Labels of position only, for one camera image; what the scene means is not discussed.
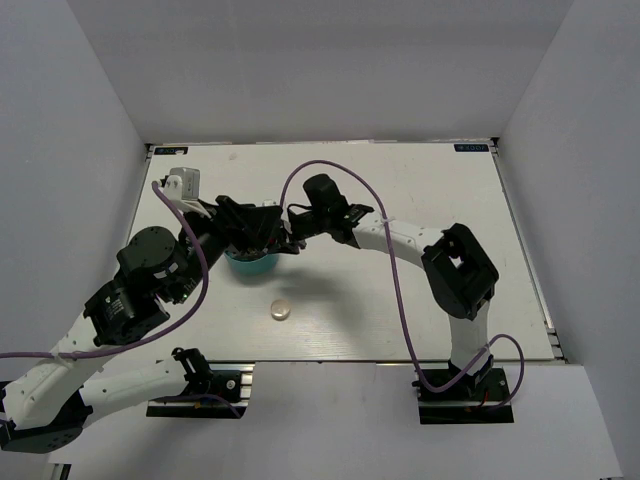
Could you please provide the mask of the round beige compact jar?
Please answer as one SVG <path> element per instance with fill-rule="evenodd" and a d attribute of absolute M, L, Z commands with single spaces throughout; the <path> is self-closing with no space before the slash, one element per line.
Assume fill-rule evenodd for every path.
<path fill-rule="evenodd" d="M 276 321 L 284 321 L 291 314 L 291 304 L 284 299 L 276 299 L 271 303 L 271 317 Z"/>

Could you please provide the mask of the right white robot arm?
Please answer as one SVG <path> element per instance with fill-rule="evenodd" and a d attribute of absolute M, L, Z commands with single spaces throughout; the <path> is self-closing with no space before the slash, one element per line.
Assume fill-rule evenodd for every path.
<path fill-rule="evenodd" d="M 286 208 L 293 238 L 326 233 L 338 243 L 392 252 L 395 260 L 422 268 L 436 304 L 449 319 L 453 390 L 466 399 L 484 391 L 493 366 L 488 313 L 499 274 L 471 230 L 455 223 L 440 231 L 385 217 L 380 207 L 348 202 L 326 174 L 309 178 L 303 190 L 309 204 Z"/>

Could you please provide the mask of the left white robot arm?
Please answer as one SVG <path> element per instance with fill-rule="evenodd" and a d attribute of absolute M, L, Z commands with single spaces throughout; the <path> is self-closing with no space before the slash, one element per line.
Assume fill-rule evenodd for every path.
<path fill-rule="evenodd" d="M 53 452 L 90 423 L 146 401 L 238 402 L 238 392 L 225 391 L 225 377 L 196 348 L 176 347 L 167 359 L 120 377 L 93 377 L 115 356 L 175 330 L 165 304 L 182 304 L 195 290 L 205 294 L 224 252 L 271 253 L 286 238 L 278 205 L 219 196 L 176 215 L 178 234 L 162 226 L 136 233 L 118 252 L 113 279 L 85 303 L 64 338 L 37 354 L 26 374 L 2 383 L 2 450 Z"/>

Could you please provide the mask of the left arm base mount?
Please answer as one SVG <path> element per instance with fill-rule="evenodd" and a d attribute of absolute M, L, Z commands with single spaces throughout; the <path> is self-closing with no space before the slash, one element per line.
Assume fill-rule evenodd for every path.
<path fill-rule="evenodd" d="M 240 419 L 248 406 L 253 367 L 241 364 L 208 363 L 197 373 L 186 362 L 186 387 L 176 401 L 149 401 L 146 416 L 178 419 Z"/>

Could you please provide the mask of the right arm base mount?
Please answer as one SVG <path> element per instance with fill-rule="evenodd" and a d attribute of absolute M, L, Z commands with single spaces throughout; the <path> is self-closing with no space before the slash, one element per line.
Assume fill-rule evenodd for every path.
<path fill-rule="evenodd" d="M 419 379 L 412 382 L 417 392 L 421 425 L 512 424 L 514 414 L 506 399 L 510 395 L 503 368 L 493 367 L 474 389 L 459 382 L 442 393 L 427 390 Z"/>

